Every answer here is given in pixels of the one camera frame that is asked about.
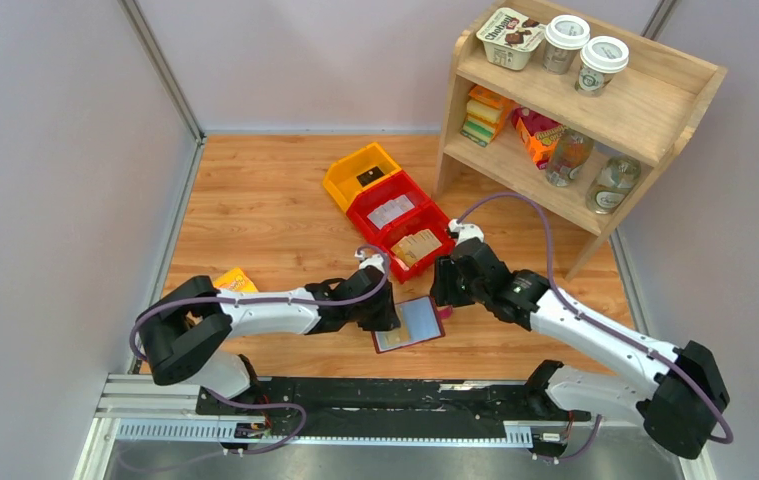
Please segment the red leather card holder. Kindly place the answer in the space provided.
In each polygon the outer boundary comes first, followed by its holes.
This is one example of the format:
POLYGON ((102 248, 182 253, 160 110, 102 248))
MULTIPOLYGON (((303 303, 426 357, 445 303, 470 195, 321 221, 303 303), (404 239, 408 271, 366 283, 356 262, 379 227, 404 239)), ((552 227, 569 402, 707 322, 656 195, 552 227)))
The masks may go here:
MULTIPOLYGON (((435 301, 428 296, 398 303, 395 305, 395 309, 400 323, 404 322, 406 324, 411 335, 410 343, 402 348, 444 337, 443 321, 449 319, 453 313, 452 307, 438 307, 435 301)), ((376 340, 374 339, 374 333, 373 344, 377 354, 402 349, 397 348, 391 351, 379 352, 376 340)))

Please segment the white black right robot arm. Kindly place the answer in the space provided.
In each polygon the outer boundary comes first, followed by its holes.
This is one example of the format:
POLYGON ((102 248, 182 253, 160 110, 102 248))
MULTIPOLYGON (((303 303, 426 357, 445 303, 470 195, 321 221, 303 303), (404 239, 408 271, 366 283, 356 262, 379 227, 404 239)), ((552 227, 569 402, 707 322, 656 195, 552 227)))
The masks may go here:
POLYGON ((722 419, 729 392, 714 354, 696 341, 678 347, 626 328, 545 276, 510 270, 479 238, 437 258, 431 294, 440 306, 479 304, 498 320, 557 339, 611 370, 597 375, 543 362, 525 392, 527 408, 538 418, 579 410, 628 421, 689 460, 708 442, 731 440, 722 419), (716 427, 723 436, 714 436, 716 427))

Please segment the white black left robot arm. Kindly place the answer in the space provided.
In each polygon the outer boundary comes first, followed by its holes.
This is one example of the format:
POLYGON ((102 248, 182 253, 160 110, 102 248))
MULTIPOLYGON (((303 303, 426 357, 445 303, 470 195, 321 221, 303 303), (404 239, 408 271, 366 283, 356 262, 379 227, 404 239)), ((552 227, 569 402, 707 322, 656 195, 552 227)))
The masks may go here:
POLYGON ((212 389, 234 413, 245 415, 259 405, 261 389, 252 381, 249 362, 222 350, 226 340, 333 333, 348 323, 368 332, 401 325, 392 286, 377 258, 363 262, 348 278, 286 292, 235 292, 195 276, 138 316, 129 344, 148 363, 155 384, 212 389))

